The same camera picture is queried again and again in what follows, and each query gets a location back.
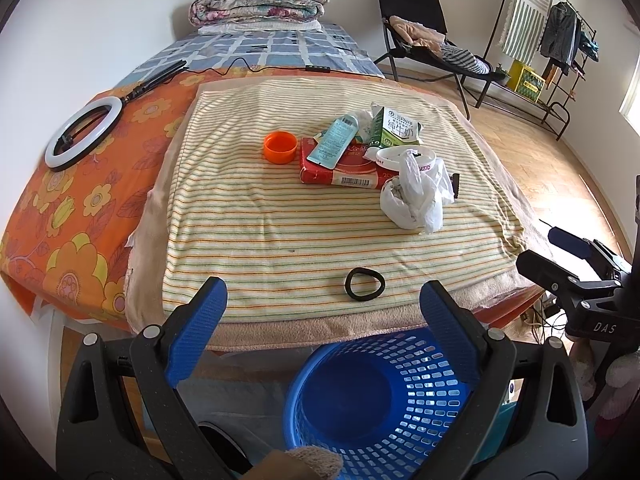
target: blue checkered bed sheet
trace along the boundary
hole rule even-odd
[[[226,68],[238,57],[252,66],[296,67],[321,65],[340,72],[384,78],[382,72],[340,26],[322,24],[322,32],[238,32],[199,36],[176,41],[137,67],[118,86],[135,83],[180,59],[190,70]],[[234,66],[244,66],[241,61]]]

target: dark jacket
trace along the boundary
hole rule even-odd
[[[560,2],[551,7],[542,35],[540,54],[571,65],[575,57],[577,23],[578,16],[567,3]]]

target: metal rack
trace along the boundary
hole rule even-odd
[[[504,5],[506,1],[507,0],[502,0],[502,3],[500,4],[500,11],[498,12],[498,16],[495,19],[494,30],[492,30],[491,36],[486,46],[486,50],[484,51],[483,58],[486,58],[486,56],[489,53],[489,49],[491,49],[492,43],[494,42],[495,33],[498,30],[498,24],[500,22],[500,17],[502,16],[502,12],[504,10]],[[597,31],[593,27],[591,27],[591,25],[589,25],[589,23],[582,17],[580,12],[578,12],[578,10],[575,9],[575,7],[571,4],[569,0],[561,0],[561,1],[566,2],[575,11],[576,15],[582,22],[582,26],[587,28],[591,36],[591,41],[593,41],[596,37]],[[588,56],[584,53],[581,53],[581,55],[582,55],[582,63],[579,65],[579,67],[581,72],[584,74],[584,67],[587,63]],[[508,92],[509,95],[516,96],[517,98],[522,99],[523,101],[526,101],[530,106],[533,106],[538,110],[542,111],[544,113],[542,118],[536,115],[537,111],[531,112],[529,110],[525,110],[524,108],[520,108],[516,105],[510,104],[500,98],[487,95],[488,87],[485,88],[482,92],[477,92],[476,90],[469,89],[467,86],[464,86],[464,83],[465,83],[464,79],[462,80],[462,85],[466,93],[468,93],[473,99],[476,100],[476,104],[475,104],[476,108],[481,107],[481,105],[485,103],[488,106],[491,106],[493,108],[498,108],[498,110],[502,110],[503,112],[515,115],[531,123],[535,123],[535,124],[539,123],[544,129],[553,133],[556,136],[556,140],[560,140],[560,137],[562,137],[562,134],[564,134],[565,130],[569,126],[569,123],[571,122],[571,114],[569,113],[569,110],[567,110],[566,106],[569,100],[574,98],[573,95],[574,95],[575,88],[578,85],[578,82],[580,81],[581,78],[584,78],[578,71],[574,70],[574,72],[576,73],[575,81],[574,81],[574,84],[572,85],[571,90],[569,91],[565,90],[563,87],[560,86],[560,82],[562,81],[564,74],[562,73],[562,71],[559,72],[559,76],[557,78],[554,78],[554,80],[551,83],[553,90],[551,91],[551,94],[549,95],[549,97],[546,99],[546,102],[540,102],[540,101],[533,102],[529,98],[526,98],[518,94],[517,92],[514,92],[510,88],[507,88],[496,82],[491,83],[501,88],[502,90]],[[562,99],[553,101],[553,98],[556,95],[556,92],[558,90],[565,94],[566,98],[564,99],[564,102],[561,102]],[[556,128],[554,128],[548,122],[549,117],[553,117],[556,120],[560,121],[560,123],[562,123],[562,127],[559,130],[556,130]]]

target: black chair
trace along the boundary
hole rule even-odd
[[[462,103],[465,106],[466,118],[470,119],[471,114],[469,113],[469,107],[466,102],[465,91],[463,89],[463,83],[465,78],[469,77],[472,79],[479,79],[485,81],[484,89],[478,98],[478,102],[476,103],[476,108],[479,108],[484,100],[486,93],[491,86],[491,83],[494,81],[501,80],[504,75],[497,74],[494,72],[494,68],[482,57],[476,56],[477,59],[486,63],[489,66],[488,74],[479,74],[476,72],[470,72],[468,70],[464,70],[458,66],[454,66],[446,61],[437,57],[430,49],[425,46],[411,46],[407,42],[405,42],[402,37],[394,30],[393,27],[389,24],[389,18],[391,16],[397,16],[398,18],[402,18],[409,22],[418,22],[423,24],[425,27],[432,28],[433,30],[437,30],[441,34],[447,33],[447,25],[444,21],[444,15],[442,13],[442,7],[440,6],[440,0],[379,0],[380,1],[380,13],[382,14],[382,23],[384,27],[384,35],[385,35],[385,44],[386,44],[386,54],[384,56],[379,57],[374,61],[375,64],[378,64],[380,61],[389,58],[389,62],[391,63],[391,70],[394,74],[394,79],[398,81],[398,70],[396,70],[395,59],[409,58],[414,61],[418,61],[436,68],[440,70],[444,70],[448,72],[447,75],[437,77],[435,79],[420,79],[422,82],[435,82],[440,81],[441,79],[446,79],[449,77],[453,77],[456,80],[456,84],[458,85],[458,91],[460,92],[460,97],[462,98]],[[394,48],[391,48],[389,44],[388,35],[391,34],[391,39],[394,42]]]

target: blue plastic basket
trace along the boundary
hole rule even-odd
[[[468,393],[428,328],[325,345],[291,385],[285,441],[341,454],[344,480],[408,478]]]

